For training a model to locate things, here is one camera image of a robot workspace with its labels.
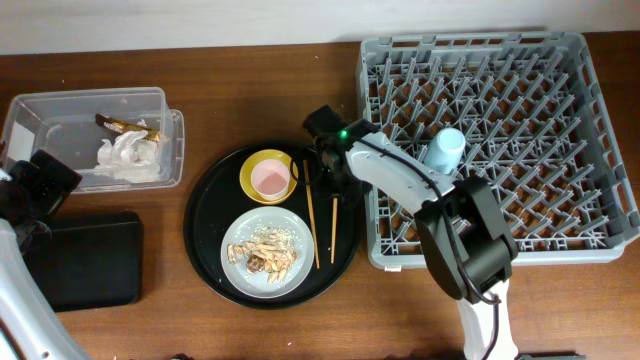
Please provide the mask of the grey plate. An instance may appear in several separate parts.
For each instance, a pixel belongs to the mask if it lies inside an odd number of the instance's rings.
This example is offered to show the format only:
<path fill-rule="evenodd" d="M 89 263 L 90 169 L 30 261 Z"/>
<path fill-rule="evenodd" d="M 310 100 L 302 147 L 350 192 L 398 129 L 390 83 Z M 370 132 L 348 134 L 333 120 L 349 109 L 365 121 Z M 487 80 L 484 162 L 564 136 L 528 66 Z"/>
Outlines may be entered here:
<path fill-rule="evenodd" d="M 255 299 L 286 295 L 315 265 L 315 243 L 307 224 L 294 212 L 274 206 L 252 209 L 226 231 L 221 265 L 240 293 Z"/>

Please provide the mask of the grey dishwasher rack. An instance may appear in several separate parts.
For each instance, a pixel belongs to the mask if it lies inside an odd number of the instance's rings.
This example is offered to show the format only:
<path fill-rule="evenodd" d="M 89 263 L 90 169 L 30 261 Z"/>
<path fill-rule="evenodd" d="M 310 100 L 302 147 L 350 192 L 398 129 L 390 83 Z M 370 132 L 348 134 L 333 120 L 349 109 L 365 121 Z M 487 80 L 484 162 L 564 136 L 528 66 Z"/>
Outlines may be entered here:
<path fill-rule="evenodd" d="M 361 116 L 423 159 L 461 131 L 454 174 L 492 183 L 519 265 L 608 263 L 639 211 L 583 35 L 489 33 L 364 41 Z"/>

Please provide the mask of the black rectangular waste bin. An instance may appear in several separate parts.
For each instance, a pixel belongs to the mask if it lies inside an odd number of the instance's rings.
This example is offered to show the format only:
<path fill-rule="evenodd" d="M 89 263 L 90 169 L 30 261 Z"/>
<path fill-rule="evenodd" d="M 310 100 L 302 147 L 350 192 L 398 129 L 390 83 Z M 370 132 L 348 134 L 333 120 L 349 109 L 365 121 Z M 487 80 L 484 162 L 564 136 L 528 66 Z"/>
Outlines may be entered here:
<path fill-rule="evenodd" d="M 144 226 L 134 212 L 63 218 L 23 255 L 56 312 L 135 303 L 142 292 Z"/>

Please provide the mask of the clear plastic waste bin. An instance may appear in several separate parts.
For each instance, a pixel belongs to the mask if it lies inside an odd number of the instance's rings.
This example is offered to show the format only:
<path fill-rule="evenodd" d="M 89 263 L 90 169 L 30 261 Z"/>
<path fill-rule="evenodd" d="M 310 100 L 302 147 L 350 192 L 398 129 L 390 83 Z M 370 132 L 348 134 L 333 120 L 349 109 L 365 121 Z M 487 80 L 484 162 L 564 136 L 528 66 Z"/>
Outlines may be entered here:
<path fill-rule="evenodd" d="M 101 169 L 99 149 L 118 133 L 96 123 L 103 115 L 157 131 L 156 159 L 145 165 Z M 81 193 L 151 190 L 177 186 L 182 178 L 184 117 L 171 109 L 162 89 L 134 87 L 22 94 L 12 100 L 1 133 L 1 168 L 42 150 L 82 176 Z"/>

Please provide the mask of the food scraps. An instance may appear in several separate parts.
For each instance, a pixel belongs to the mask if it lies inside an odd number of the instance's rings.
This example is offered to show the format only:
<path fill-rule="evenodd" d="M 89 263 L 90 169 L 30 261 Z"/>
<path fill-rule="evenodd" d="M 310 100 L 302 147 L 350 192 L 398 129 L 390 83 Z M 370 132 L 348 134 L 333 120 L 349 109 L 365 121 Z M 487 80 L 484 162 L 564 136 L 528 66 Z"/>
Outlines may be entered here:
<path fill-rule="evenodd" d="M 267 282 L 283 282 L 298 260 L 293 233 L 282 227 L 258 225 L 247 240 L 227 246 L 230 264 L 245 260 L 250 275 L 264 272 Z"/>

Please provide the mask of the gold coffee sachet wrapper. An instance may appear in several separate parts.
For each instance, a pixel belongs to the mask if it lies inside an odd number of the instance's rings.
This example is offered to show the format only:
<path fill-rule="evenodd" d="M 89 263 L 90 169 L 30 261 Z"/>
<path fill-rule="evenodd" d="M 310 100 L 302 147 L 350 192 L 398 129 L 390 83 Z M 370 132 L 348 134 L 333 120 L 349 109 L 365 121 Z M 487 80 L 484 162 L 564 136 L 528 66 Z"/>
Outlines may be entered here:
<path fill-rule="evenodd" d="M 161 134 L 158 130 L 151 129 L 147 126 L 128 123 L 122 120 L 107 117 L 101 114 L 95 115 L 95 123 L 105 129 L 108 129 L 117 134 L 124 134 L 130 131 L 146 131 L 147 134 L 144 137 L 145 140 L 159 143 L 161 140 Z"/>

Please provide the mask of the wooden chopstick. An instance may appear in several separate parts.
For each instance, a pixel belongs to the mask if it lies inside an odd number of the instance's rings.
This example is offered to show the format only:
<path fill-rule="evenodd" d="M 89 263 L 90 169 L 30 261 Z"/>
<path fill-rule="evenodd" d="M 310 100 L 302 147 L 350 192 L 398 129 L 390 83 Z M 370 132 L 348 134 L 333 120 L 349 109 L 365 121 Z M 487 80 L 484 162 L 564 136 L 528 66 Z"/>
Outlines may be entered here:
<path fill-rule="evenodd" d="M 315 214 L 314 214 L 314 206 L 313 206 L 313 196 L 311 191 L 311 183 L 309 177 L 309 169 L 307 160 L 303 160 L 303 173 L 304 173 L 304 181 L 305 181 L 305 190 L 308 204 L 308 213 L 310 218 L 310 228 L 313 237 L 314 243 L 314 258 L 316 269 L 320 269 L 320 259 L 318 252 L 318 241 L 317 241 L 317 232 L 316 232 L 316 222 L 315 222 Z"/>
<path fill-rule="evenodd" d="M 337 215 L 338 215 L 338 198 L 332 199 L 332 222 L 331 222 L 331 249 L 330 263 L 335 263 L 336 237 L 337 237 Z"/>

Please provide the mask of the pink cup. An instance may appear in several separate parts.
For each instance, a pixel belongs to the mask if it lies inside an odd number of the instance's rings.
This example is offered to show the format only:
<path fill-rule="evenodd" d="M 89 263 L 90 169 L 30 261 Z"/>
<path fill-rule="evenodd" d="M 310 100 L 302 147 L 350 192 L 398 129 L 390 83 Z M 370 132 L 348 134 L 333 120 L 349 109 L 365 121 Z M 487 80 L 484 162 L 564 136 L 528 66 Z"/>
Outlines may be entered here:
<path fill-rule="evenodd" d="M 251 171 L 251 185 L 265 200 L 275 201 L 284 197 L 289 189 L 291 175 L 280 160 L 266 159 L 258 162 Z"/>

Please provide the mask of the light blue cup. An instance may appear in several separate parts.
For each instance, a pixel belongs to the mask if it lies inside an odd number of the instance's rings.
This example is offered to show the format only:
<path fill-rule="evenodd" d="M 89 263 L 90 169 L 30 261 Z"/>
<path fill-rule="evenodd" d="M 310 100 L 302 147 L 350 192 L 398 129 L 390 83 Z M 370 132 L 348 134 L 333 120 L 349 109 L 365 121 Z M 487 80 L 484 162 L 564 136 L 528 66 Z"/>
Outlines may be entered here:
<path fill-rule="evenodd" d="M 466 140 L 461 131 L 442 129 L 429 143 L 423 163 L 430 169 L 449 175 L 457 168 L 465 146 Z"/>

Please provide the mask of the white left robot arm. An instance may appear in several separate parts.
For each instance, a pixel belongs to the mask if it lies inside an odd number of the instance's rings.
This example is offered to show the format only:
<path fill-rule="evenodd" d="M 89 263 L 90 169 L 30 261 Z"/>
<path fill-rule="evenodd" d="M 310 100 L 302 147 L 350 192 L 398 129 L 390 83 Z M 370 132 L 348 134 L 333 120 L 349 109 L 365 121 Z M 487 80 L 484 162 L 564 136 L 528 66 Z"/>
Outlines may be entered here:
<path fill-rule="evenodd" d="M 87 359 L 30 274 L 24 251 L 82 176 L 43 150 L 1 172 L 1 357 Z"/>

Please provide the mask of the round black tray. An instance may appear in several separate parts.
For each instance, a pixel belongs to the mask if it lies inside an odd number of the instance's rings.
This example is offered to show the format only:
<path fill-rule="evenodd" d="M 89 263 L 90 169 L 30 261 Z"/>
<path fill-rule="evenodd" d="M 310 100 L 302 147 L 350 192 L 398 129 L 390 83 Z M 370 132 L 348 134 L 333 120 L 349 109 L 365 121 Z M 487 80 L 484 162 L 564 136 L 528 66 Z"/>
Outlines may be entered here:
<path fill-rule="evenodd" d="M 306 161 L 315 175 L 317 156 L 309 145 L 292 141 L 268 141 L 247 145 L 226 155 L 204 172 L 186 206 L 184 242 L 191 264 L 200 278 L 227 300 L 249 308 L 275 310 L 307 302 L 329 289 L 347 270 L 363 235 L 362 199 L 341 201 L 337 211 L 335 258 L 330 258 L 333 202 L 325 183 L 312 188 L 313 206 L 320 250 L 320 264 L 292 292 L 275 299 L 258 299 L 234 288 L 224 274 L 226 256 L 223 238 L 229 226 L 243 213 L 260 204 L 241 189 L 239 173 L 250 155 L 267 149 L 281 150 L 300 166 Z"/>

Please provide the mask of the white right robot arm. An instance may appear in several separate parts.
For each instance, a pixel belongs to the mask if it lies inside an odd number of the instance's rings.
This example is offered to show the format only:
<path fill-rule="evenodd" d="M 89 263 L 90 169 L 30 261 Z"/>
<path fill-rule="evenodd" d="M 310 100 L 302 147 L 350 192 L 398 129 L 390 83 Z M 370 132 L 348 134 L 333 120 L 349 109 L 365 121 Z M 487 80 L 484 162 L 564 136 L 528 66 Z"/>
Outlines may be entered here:
<path fill-rule="evenodd" d="M 371 122 L 344 122 L 324 105 L 306 117 L 323 176 L 340 195 L 364 184 L 411 212 L 427 268 L 453 298 L 468 359 L 515 359 L 507 292 L 518 248 L 490 183 L 439 173 Z"/>

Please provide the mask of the yellow bowl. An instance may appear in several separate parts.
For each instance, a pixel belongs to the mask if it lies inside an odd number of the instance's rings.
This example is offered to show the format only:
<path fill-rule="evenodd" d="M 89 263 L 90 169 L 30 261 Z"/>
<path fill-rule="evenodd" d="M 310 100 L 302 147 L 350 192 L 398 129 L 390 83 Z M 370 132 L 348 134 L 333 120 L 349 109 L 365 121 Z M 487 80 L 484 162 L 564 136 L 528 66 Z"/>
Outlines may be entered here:
<path fill-rule="evenodd" d="M 279 200 L 267 201 L 263 199 L 257 193 L 257 191 L 253 189 L 251 185 L 250 175 L 251 175 L 252 169 L 258 162 L 266 159 L 277 159 L 282 161 L 288 167 L 289 174 L 291 175 L 289 189 L 286 195 Z M 297 169 L 297 166 L 294 164 L 292 158 L 288 154 L 280 150 L 266 149 L 266 150 L 255 152 L 248 157 L 248 159 L 243 163 L 241 167 L 239 180 L 240 180 L 242 190 L 251 199 L 262 204 L 275 205 L 283 202 L 293 193 L 297 185 L 297 181 L 293 178 L 294 175 L 298 175 L 298 169 Z"/>

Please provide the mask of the white tissue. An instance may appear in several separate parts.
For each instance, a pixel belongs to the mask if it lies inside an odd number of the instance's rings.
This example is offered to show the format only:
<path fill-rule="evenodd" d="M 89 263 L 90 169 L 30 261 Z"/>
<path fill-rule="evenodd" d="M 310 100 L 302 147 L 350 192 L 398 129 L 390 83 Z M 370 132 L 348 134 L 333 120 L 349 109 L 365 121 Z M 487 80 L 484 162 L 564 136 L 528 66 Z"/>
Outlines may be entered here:
<path fill-rule="evenodd" d="M 144 120 L 135 124 L 147 126 Z M 146 131 L 130 131 L 117 134 L 113 142 L 103 139 L 103 144 L 97 151 L 97 165 L 94 169 L 101 175 L 131 183 L 159 181 L 160 142 L 145 140 L 146 134 Z"/>

